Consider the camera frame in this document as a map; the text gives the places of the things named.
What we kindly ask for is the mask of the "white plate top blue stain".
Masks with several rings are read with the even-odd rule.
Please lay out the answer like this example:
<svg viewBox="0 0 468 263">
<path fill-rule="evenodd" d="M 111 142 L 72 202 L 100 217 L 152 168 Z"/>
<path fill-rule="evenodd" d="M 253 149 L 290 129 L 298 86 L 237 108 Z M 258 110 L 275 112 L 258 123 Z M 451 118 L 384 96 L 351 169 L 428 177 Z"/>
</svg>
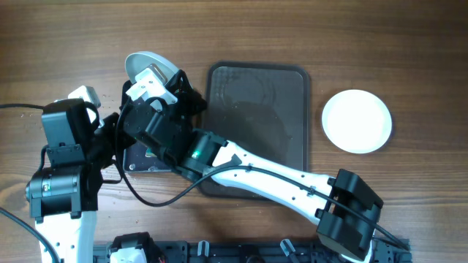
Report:
<svg viewBox="0 0 468 263">
<path fill-rule="evenodd" d="M 179 71 L 179 68 L 171 61 L 150 51 L 139 51 L 128 55 L 124 66 L 129 83 L 132 85 L 141 79 L 140 73 L 148 67 L 162 85 L 165 85 Z"/>
</svg>

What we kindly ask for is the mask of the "green yellow sponge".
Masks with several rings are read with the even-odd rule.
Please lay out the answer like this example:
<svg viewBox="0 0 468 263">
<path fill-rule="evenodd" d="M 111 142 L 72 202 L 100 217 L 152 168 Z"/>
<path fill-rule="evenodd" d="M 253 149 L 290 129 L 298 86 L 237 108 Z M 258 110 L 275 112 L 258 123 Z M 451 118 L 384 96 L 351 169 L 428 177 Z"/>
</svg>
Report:
<svg viewBox="0 0 468 263">
<path fill-rule="evenodd" d="M 148 158 L 150 158 L 150 157 L 155 157 L 156 155 L 151 151 L 150 148 L 147 148 L 147 149 L 146 149 L 145 156 L 148 157 Z"/>
</svg>

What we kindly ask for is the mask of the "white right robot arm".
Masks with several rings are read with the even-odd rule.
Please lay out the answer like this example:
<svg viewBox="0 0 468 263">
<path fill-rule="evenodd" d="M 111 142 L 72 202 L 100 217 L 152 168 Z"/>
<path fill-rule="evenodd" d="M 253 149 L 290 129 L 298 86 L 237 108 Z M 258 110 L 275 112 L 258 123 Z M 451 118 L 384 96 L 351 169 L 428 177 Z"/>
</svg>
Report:
<svg viewBox="0 0 468 263">
<path fill-rule="evenodd" d="M 213 180 L 284 205 L 317 225 L 321 243 L 353 261 L 371 257 L 383 201 L 355 173 L 302 172 L 248 152 L 213 132 L 195 129 L 192 116 L 206 102 L 179 70 L 151 67 L 129 76 L 123 130 L 173 172 L 198 183 Z"/>
</svg>

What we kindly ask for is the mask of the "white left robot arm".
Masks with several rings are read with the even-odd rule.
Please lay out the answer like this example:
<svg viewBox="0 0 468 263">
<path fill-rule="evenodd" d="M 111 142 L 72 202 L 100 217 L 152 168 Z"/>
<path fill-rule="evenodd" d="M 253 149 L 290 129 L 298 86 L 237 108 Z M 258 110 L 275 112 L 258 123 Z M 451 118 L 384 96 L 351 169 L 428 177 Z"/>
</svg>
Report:
<svg viewBox="0 0 468 263">
<path fill-rule="evenodd" d="M 87 114 L 48 113 L 42 124 L 50 166 L 34 173 L 26 187 L 36 230 L 50 243 L 42 261 L 92 262 L 102 169 L 112 165 L 118 113 L 95 129 Z"/>
</svg>

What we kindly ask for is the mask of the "small black water tray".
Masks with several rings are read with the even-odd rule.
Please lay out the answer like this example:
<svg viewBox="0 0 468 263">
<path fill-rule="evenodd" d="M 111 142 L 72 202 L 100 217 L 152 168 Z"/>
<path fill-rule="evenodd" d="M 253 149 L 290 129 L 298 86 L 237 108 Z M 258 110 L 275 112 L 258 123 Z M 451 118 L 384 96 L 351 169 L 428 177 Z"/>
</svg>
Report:
<svg viewBox="0 0 468 263">
<path fill-rule="evenodd" d="M 171 169 L 154 156 L 147 155 L 147 147 L 136 142 L 124 150 L 123 168 L 125 172 L 170 172 Z"/>
</svg>

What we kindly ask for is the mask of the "large brown serving tray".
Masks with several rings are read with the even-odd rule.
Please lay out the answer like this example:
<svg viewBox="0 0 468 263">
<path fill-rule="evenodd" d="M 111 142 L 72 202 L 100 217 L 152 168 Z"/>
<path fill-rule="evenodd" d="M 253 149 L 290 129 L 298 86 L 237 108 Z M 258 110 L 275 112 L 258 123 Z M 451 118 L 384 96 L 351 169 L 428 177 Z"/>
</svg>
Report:
<svg viewBox="0 0 468 263">
<path fill-rule="evenodd" d="M 200 127 L 306 172 L 310 88 L 309 74 L 296 65 L 219 61 L 208 71 Z"/>
</svg>

